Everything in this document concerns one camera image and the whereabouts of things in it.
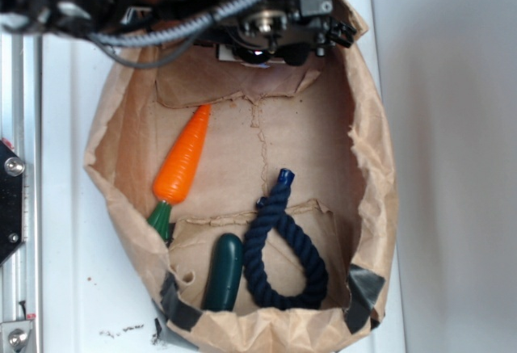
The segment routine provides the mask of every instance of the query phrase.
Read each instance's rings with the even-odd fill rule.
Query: navy rope toy
[[[269,198],[263,197],[258,201],[257,218],[244,236],[244,276],[255,303],[261,307],[319,309],[326,297],[329,275],[310,237],[285,212],[293,179],[294,174],[290,170],[282,169]],[[266,245],[267,234],[273,228],[292,247],[305,269],[305,289],[297,296],[282,296],[267,281],[262,249]]]

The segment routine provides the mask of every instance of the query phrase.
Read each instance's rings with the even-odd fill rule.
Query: white wall
[[[517,351],[517,0],[373,0],[410,353]]]

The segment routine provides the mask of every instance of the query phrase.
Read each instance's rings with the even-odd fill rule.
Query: gray cable
[[[111,36],[101,33],[92,33],[89,34],[88,37],[91,40],[95,40],[96,43],[121,48],[144,48],[164,44],[187,38],[200,29],[210,27],[222,19],[236,15],[260,1],[262,0],[232,0],[220,6],[216,6],[209,12],[184,20],[178,26],[159,32],[150,32],[149,34],[139,36]]]
[[[111,52],[108,48],[109,46],[106,46],[104,44],[100,44],[97,42],[97,40],[91,40],[94,44],[97,45],[97,47],[108,57],[110,57],[113,61],[118,62],[119,64],[126,66],[128,68],[133,69],[156,69],[160,68],[164,65],[170,64],[171,62],[177,60],[184,54],[195,42],[195,40],[200,36],[203,31],[206,30],[202,28],[201,30],[192,33],[186,40],[184,40],[180,45],[176,46],[176,48],[162,57],[160,60],[157,61],[151,61],[151,62],[136,62],[136,61],[130,61],[126,60],[121,56],[118,56],[115,52]]]

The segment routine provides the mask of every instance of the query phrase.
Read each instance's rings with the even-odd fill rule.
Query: orange carrot
[[[153,192],[160,200],[175,205],[187,198],[203,150],[209,117],[210,105],[200,106],[170,149],[153,185]]]

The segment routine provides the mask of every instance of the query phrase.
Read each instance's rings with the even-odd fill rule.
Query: crumpled paper
[[[338,7],[362,34],[360,17],[344,1]],[[300,68],[272,66],[257,74],[239,67],[232,73],[237,79],[228,83],[227,75],[214,73],[220,63],[206,51],[192,48],[183,70],[115,65],[92,124],[86,171],[104,194],[128,257],[155,302],[173,273],[181,299],[198,306],[214,238],[227,230],[242,236],[254,202],[267,195],[278,170],[293,170],[289,207],[332,274],[322,309],[257,309],[242,278],[234,313],[205,312],[190,331],[171,322],[169,327],[201,351],[342,349],[371,328],[367,322],[352,334],[344,321],[348,269],[353,263],[389,280],[397,226],[389,128],[368,68],[352,46]],[[133,50],[126,57],[152,61],[160,52]],[[199,61],[203,71],[196,69]],[[181,90],[171,92],[178,82]],[[177,226],[167,249],[145,220],[157,203],[151,185],[193,106],[207,101],[214,105],[206,144],[190,195],[173,208]],[[273,233],[264,257],[274,283],[295,292],[303,276],[282,245]],[[388,286],[372,314],[377,321],[385,316]]]

